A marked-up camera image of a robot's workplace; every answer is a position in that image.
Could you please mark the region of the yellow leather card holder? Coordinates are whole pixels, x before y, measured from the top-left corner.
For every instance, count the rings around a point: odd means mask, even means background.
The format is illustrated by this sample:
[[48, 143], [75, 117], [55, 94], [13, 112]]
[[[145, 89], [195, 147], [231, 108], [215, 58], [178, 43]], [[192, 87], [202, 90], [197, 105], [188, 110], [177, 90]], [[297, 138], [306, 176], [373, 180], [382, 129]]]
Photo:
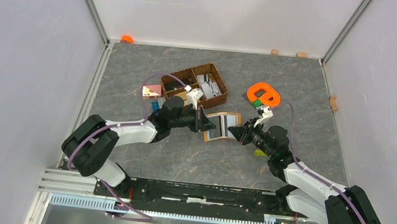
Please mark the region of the yellow leather card holder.
[[207, 114], [207, 118], [216, 126], [215, 129], [204, 132], [204, 141], [210, 142], [219, 139], [234, 139], [229, 127], [242, 125], [242, 117], [236, 112], [218, 112]]

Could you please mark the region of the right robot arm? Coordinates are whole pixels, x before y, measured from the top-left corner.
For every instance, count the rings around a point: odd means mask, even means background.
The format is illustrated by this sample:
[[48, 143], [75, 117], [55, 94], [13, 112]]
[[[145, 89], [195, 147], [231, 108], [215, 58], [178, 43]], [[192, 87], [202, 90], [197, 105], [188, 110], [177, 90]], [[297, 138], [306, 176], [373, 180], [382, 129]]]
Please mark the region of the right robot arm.
[[328, 180], [297, 158], [286, 129], [271, 126], [264, 131], [256, 119], [251, 119], [228, 131], [240, 144], [253, 144], [265, 153], [271, 173], [286, 183], [276, 191], [274, 207], [280, 214], [294, 211], [318, 224], [381, 224], [361, 187]]

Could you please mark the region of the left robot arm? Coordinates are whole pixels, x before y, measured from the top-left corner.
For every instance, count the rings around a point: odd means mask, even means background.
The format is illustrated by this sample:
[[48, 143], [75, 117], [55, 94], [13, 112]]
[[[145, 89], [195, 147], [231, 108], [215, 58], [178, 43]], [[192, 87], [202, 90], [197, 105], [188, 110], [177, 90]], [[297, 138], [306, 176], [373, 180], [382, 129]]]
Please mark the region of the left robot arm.
[[104, 181], [115, 196], [122, 197], [128, 193], [130, 183], [126, 180], [127, 173], [109, 159], [114, 148], [157, 143], [169, 136], [173, 128], [181, 127], [194, 133], [216, 128], [202, 105], [185, 106], [180, 97], [173, 96], [148, 117], [136, 121], [114, 122], [98, 114], [91, 115], [67, 137], [61, 149], [68, 157], [69, 170]]

